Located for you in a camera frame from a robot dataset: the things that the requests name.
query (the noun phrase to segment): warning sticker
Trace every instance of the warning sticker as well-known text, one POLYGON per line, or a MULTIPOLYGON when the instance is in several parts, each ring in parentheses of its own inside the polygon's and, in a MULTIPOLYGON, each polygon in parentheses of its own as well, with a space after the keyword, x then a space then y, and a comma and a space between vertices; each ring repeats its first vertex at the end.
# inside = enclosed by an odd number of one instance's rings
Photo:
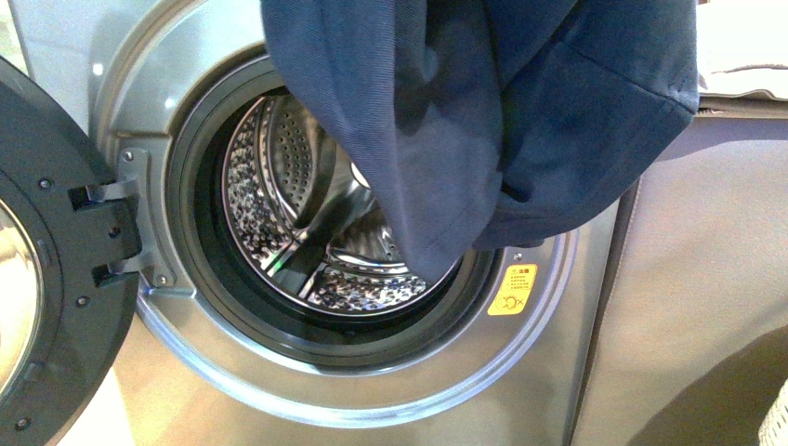
POLYGON ((495 296, 487 314, 505 316, 520 314, 525 309, 536 279, 536 265, 512 265, 506 269, 504 282, 495 296))

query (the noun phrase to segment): silver washing machine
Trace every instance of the silver washing machine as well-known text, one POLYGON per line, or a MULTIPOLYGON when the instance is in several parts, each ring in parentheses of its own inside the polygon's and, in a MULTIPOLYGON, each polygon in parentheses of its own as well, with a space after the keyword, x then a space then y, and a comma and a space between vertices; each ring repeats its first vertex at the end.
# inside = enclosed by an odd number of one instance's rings
POLYGON ((567 441, 616 206, 426 283, 257 0, 11 3, 0 443, 567 441))

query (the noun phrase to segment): blue fabric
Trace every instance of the blue fabric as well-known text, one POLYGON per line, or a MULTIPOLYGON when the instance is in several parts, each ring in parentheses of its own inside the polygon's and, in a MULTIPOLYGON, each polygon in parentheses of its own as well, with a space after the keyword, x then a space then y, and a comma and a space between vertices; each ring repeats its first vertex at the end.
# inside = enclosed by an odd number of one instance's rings
POLYGON ((264 0, 274 64, 409 268, 609 206, 698 106, 694 0, 264 0))

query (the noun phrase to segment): open door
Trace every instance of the open door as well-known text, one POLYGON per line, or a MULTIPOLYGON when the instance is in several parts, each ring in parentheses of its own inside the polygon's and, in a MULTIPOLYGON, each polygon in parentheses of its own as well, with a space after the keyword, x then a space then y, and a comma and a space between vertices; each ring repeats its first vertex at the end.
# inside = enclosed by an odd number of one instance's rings
POLYGON ((112 171, 41 88, 0 59, 0 444, 65 434, 134 315, 139 251, 112 171))

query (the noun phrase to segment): silver panel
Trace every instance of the silver panel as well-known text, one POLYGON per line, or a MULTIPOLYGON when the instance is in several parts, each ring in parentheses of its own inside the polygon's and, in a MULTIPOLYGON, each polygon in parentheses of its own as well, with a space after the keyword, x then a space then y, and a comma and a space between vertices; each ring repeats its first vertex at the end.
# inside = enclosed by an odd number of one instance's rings
MULTIPOLYGON (((284 421, 208 384, 137 319, 114 374, 61 446, 563 444, 574 413, 614 217, 611 208, 580 229, 573 273, 561 303, 525 357, 494 385, 449 411, 405 425, 362 430, 284 421)), ((490 336, 494 334, 479 337, 479 350, 487 347, 490 336)), ((447 355, 445 360, 464 359, 447 355)), ((409 381, 401 383, 407 386, 409 381)), ((358 394, 374 391, 356 389, 358 394)))

